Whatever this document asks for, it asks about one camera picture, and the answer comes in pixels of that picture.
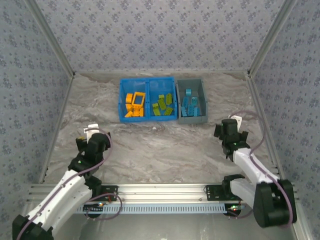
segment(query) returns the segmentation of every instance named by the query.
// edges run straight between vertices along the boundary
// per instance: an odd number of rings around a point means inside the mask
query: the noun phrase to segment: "marble floor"
[[[253,214],[245,219],[228,219],[223,214],[120,214],[111,221],[73,215],[55,239],[297,240],[290,228],[259,227]]]
[[[118,117],[119,81],[127,77],[157,76],[155,73],[76,74],[63,122],[51,155],[46,183],[57,183],[77,155],[75,139],[83,128],[98,123],[111,132],[113,152],[95,176],[104,183],[201,183],[221,182],[225,175],[242,170],[223,155],[214,137],[216,124],[237,110],[254,111],[244,72],[175,73],[176,78],[202,77],[208,98],[208,123],[180,125],[177,121],[123,124]],[[241,130],[248,143],[262,138],[258,121],[244,115]],[[255,155],[267,168],[266,145]]]

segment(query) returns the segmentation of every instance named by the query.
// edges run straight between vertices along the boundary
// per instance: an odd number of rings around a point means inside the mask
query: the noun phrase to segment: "cable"
[[[99,198],[102,198],[102,197],[105,197],[105,196],[114,196],[114,197],[116,197],[117,199],[119,199],[119,201],[120,201],[119,210],[116,212],[116,214],[114,214],[114,215],[112,215],[112,216],[110,216],[110,217],[105,217],[105,218],[91,218],[91,217],[88,216],[90,210],[92,209],[92,207],[90,207],[90,208],[86,211],[86,213],[85,213],[85,216],[86,216],[88,219],[91,219],[91,220],[93,220],[93,221],[106,221],[106,220],[114,219],[114,218],[116,218],[116,217],[120,214],[120,212],[122,211],[122,199],[121,199],[117,194],[115,194],[115,193],[104,193],[104,194],[101,194],[101,195],[99,195],[99,196],[95,196],[95,197],[91,198],[90,200],[86,201],[85,203],[92,202],[93,200],[96,200],[96,199],[99,199]]]
[[[106,133],[105,131],[103,131],[102,129],[100,128],[89,128],[87,129],[86,131],[91,131],[91,130],[98,130],[99,132],[105,134],[108,139],[109,139],[109,142],[110,142],[110,149],[107,151],[107,156],[106,158],[103,158],[101,162],[99,162],[98,164],[94,165],[93,167],[89,168],[89,169],[86,169],[86,170],[83,170],[81,172],[78,172],[74,175],[72,175],[71,177],[69,177],[66,181],[63,182],[63,184],[49,197],[49,199],[43,204],[43,206],[39,209],[39,211],[24,225],[24,227],[21,229],[21,231],[19,232],[16,240],[20,240],[21,239],[21,236],[22,234],[26,231],[26,229],[29,227],[29,225],[38,217],[41,215],[41,213],[43,212],[43,210],[46,208],[46,206],[52,201],[52,199],[55,198],[55,196],[60,192],[60,190],[66,186],[66,184],[68,182],[70,182],[73,178],[75,178],[76,176],[79,176],[79,175],[82,175],[82,174],[85,174],[87,172],[90,172],[91,170],[94,170],[98,167],[100,167],[102,164],[105,163],[105,161],[110,157],[111,155],[111,152],[112,152],[112,149],[113,149],[113,144],[112,144],[112,140],[111,140],[111,137],[109,136],[108,133]]]
[[[230,214],[232,214],[232,215],[234,215],[234,216],[232,216],[232,218],[244,219],[244,218],[246,218],[246,217],[249,217],[254,211],[251,209],[251,210],[250,210],[246,215],[244,215],[244,216],[238,216],[238,215],[235,214],[234,212],[228,211],[228,210],[227,210],[227,212],[230,213]]]
[[[252,157],[252,154],[255,150],[257,150],[261,145],[262,143],[265,141],[266,139],[266,129],[267,129],[267,126],[264,122],[264,120],[262,119],[262,117],[260,117],[257,113],[255,113],[254,111],[250,111],[250,110],[240,110],[240,111],[236,111],[236,112],[233,112],[230,116],[233,117],[234,115],[238,115],[238,114],[249,114],[251,116],[254,116],[254,117],[257,117],[263,124],[263,137],[262,137],[262,140],[259,142],[259,144],[257,146],[255,146],[254,148],[251,149],[250,153],[249,153],[249,157],[250,157],[250,160],[251,162],[253,163],[253,165],[259,169],[263,174],[265,174],[276,186],[277,188],[280,190],[280,192],[282,193],[284,199],[285,199],[285,202],[286,202],[286,205],[288,206],[288,210],[289,210],[289,221],[287,224],[284,225],[285,228],[289,227],[292,222],[293,222],[293,219],[294,219],[294,214],[293,214],[293,210],[292,210],[292,206],[291,206],[291,203],[290,203],[290,200],[288,198],[288,195],[286,194],[285,190],[281,187],[281,185],[278,183],[278,181],[276,179],[274,179],[272,176],[270,176],[262,167],[260,167],[256,161],[253,159]]]

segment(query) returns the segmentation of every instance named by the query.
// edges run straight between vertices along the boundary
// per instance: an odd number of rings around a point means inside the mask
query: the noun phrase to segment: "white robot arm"
[[[251,154],[250,146],[246,143],[248,133],[238,132],[241,121],[241,117],[237,116],[222,120],[221,125],[216,126],[214,136],[222,140],[221,146],[226,157],[245,172],[250,182],[239,174],[226,176],[220,189],[222,187],[230,200],[237,197],[246,202],[253,209],[255,219],[261,227],[282,225],[288,222],[289,210],[272,180],[274,179],[283,187],[290,200],[294,223],[297,214],[291,183],[272,174]],[[103,163],[103,152],[112,143],[109,136],[97,129],[97,124],[84,129],[86,138],[76,139],[79,154],[71,161],[59,183],[27,216],[19,215],[15,218],[12,223],[13,240],[53,240],[79,206],[102,193],[102,182],[93,176],[98,170],[94,166]]]
[[[111,147],[111,141],[98,129],[98,124],[84,129],[86,138],[76,139],[79,154],[71,161],[59,183],[27,216],[15,218],[13,240],[53,240],[79,206],[101,194],[102,182],[93,176],[98,167],[92,168],[103,160],[103,152]]]
[[[222,140],[226,158],[238,165],[250,180],[248,182],[240,174],[225,176],[222,181],[225,194],[246,202],[262,228],[287,224],[291,217],[295,223],[297,213],[292,184],[272,174],[256,158],[246,142],[248,132],[238,132],[240,123],[238,116],[224,119],[214,131],[214,136]]]

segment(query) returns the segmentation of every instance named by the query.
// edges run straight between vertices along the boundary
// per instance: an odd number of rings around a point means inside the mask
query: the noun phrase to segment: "patterned wallpaper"
[[[298,0],[254,77],[286,177],[320,239],[320,2]]]
[[[0,239],[39,180],[69,83],[23,0],[0,1]]]
[[[245,70],[284,0],[37,0],[75,71]]]

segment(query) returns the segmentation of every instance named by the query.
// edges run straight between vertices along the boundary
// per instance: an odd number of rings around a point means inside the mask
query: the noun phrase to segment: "orange block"
[[[126,110],[127,110],[128,112],[132,112],[133,107],[132,107],[132,105],[131,105],[130,103],[125,104],[125,107],[126,107]]]
[[[136,100],[136,97],[137,97],[137,96],[142,97],[141,103],[135,103],[135,100]],[[134,95],[133,95],[132,107],[133,107],[134,109],[140,109],[140,108],[142,108],[142,107],[144,106],[145,97],[146,97],[146,93],[136,91],[136,92],[134,93]]]
[[[125,118],[130,118],[130,117],[132,117],[133,116],[133,112],[132,111],[129,111],[124,117]]]
[[[126,94],[126,98],[125,98],[125,102],[127,104],[131,104],[132,103],[132,97],[133,97],[133,94],[132,93],[127,93]]]
[[[134,117],[140,117],[140,110],[138,108],[133,109],[133,116]]]

